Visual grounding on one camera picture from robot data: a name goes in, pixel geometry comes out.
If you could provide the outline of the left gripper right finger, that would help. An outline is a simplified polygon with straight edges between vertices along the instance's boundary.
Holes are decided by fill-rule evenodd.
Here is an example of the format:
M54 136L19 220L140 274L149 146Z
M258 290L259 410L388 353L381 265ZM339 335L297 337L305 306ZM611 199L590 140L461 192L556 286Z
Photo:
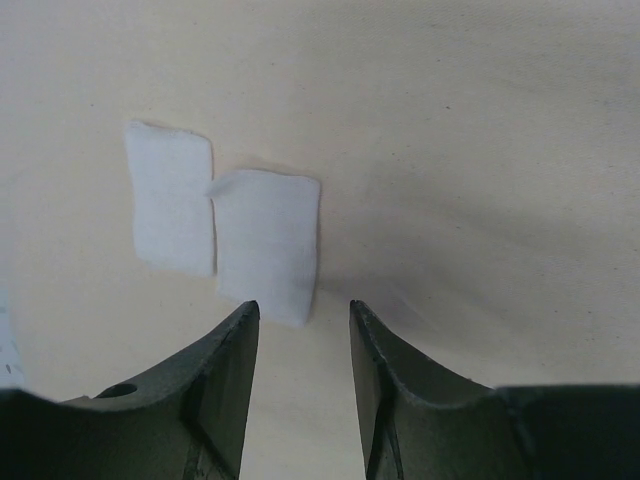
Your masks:
M639 389L492 389L437 363L350 304L350 341L369 479L635 479Z

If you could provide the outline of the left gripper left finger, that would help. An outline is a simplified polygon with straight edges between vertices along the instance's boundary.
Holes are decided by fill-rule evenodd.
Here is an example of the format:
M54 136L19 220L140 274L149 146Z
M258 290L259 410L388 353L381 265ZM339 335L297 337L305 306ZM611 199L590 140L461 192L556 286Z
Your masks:
M1 392L4 479L237 479L259 338L256 302L95 397Z

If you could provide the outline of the white gauze pad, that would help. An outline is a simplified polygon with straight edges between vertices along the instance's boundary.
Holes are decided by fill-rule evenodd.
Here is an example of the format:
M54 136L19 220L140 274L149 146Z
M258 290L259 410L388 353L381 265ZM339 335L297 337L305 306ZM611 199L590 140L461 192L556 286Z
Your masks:
M213 179L208 139L133 121L124 133L133 188L133 242L153 268L214 275Z
M235 170L213 180L217 292L255 300L266 319L301 327L317 269L321 185L310 177Z

